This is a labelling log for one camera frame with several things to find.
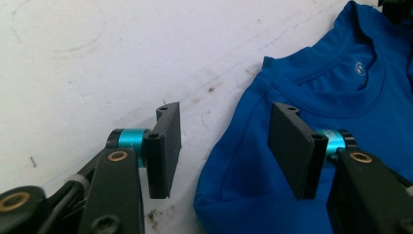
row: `blue fabric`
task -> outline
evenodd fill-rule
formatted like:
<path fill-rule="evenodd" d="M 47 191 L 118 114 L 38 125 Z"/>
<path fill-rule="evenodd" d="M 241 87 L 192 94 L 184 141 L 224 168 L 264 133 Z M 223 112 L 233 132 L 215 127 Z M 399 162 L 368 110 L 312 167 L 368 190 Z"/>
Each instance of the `blue fabric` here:
<path fill-rule="evenodd" d="M 412 40 L 375 9 L 349 2 L 312 48 L 264 58 L 199 178 L 194 209 L 208 233 L 331 233 L 325 204 L 296 201 L 267 146 L 273 101 L 301 110 L 313 129 L 346 129 L 358 146 L 413 180 Z"/>

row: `white surface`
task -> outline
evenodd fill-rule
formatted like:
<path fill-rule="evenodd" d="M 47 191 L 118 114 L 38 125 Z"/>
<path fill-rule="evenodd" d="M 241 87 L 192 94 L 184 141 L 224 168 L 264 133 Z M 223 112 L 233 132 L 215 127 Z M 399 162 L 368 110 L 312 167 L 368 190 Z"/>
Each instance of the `white surface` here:
<path fill-rule="evenodd" d="M 150 200 L 140 172 L 146 232 L 203 233 L 199 173 L 263 57 L 314 45 L 346 3 L 1 0 L 0 192 L 53 194 L 113 129 L 152 128 L 157 107 L 180 101 L 171 198 Z"/>

